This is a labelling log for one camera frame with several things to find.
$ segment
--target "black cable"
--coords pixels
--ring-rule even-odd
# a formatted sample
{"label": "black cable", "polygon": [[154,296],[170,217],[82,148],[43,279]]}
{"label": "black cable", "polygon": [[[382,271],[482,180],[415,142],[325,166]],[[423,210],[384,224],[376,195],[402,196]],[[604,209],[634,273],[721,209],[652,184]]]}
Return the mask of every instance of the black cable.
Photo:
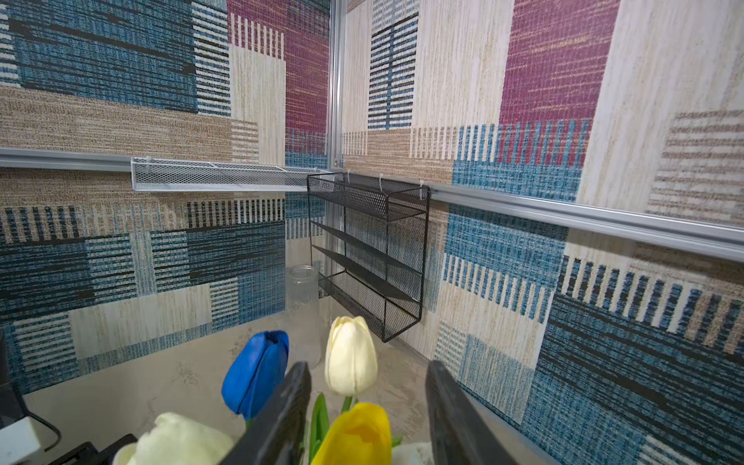
{"label": "black cable", "polygon": [[51,446],[49,446],[49,447],[47,447],[46,449],[44,449],[44,452],[49,452],[49,451],[50,451],[50,450],[52,450],[52,449],[53,449],[53,448],[54,448],[54,447],[55,447],[55,446],[56,446],[57,444],[59,444],[59,443],[60,443],[60,441],[62,440],[62,433],[60,432],[60,430],[59,430],[59,429],[57,429],[57,427],[56,427],[55,425],[53,425],[53,424],[49,423],[49,422],[48,422],[47,420],[44,420],[43,418],[41,418],[41,417],[40,417],[39,415],[37,415],[37,414],[33,413],[32,411],[28,412],[28,416],[29,416],[29,417],[31,417],[31,418],[33,418],[34,420],[38,421],[38,422],[39,422],[39,423],[41,423],[42,425],[46,426],[47,428],[49,428],[50,430],[52,430],[52,432],[53,432],[54,434],[56,434],[56,435],[57,435],[57,440],[55,440],[55,441],[54,441],[54,444],[52,444]]}

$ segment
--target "yellow tulip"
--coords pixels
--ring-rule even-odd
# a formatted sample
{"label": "yellow tulip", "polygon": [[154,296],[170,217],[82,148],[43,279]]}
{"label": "yellow tulip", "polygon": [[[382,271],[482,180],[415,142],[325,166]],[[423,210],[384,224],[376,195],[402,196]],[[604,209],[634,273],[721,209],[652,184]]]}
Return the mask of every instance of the yellow tulip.
{"label": "yellow tulip", "polygon": [[333,422],[312,465],[390,465],[391,456],[385,409],[360,403]]}
{"label": "yellow tulip", "polygon": [[358,396],[377,379],[377,357],[367,322],[361,317],[336,318],[326,347],[325,379],[342,396]]}

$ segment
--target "green stem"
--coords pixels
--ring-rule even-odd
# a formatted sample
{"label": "green stem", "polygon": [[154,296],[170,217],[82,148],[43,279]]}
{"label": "green stem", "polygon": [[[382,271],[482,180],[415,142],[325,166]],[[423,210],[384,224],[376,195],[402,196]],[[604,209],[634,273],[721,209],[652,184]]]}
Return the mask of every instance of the green stem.
{"label": "green stem", "polygon": [[344,399],[344,406],[341,407],[341,413],[344,413],[345,411],[349,411],[351,408],[351,400],[353,399],[352,396],[349,396]]}

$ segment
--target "blue tulip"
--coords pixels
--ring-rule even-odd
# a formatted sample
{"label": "blue tulip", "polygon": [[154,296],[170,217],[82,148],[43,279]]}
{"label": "blue tulip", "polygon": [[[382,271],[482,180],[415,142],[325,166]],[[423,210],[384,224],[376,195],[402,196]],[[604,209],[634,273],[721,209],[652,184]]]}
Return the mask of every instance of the blue tulip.
{"label": "blue tulip", "polygon": [[246,420],[255,417],[284,380],[289,337],[284,331],[253,336],[235,359],[222,383],[222,398]]}

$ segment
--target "white tulip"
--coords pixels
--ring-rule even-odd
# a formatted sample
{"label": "white tulip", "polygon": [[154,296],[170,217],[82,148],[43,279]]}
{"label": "white tulip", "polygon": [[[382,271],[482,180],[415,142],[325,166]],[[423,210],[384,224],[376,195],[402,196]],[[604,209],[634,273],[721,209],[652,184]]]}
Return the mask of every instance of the white tulip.
{"label": "white tulip", "polygon": [[434,465],[432,443],[401,444],[394,447],[391,465]]}
{"label": "white tulip", "polygon": [[136,444],[119,449],[115,465],[217,465],[233,440],[211,426],[171,412],[155,418],[155,428]]}
{"label": "white tulip", "polygon": [[377,379],[377,357],[367,322],[361,317],[336,318],[326,347],[325,378],[342,396],[358,396]]}

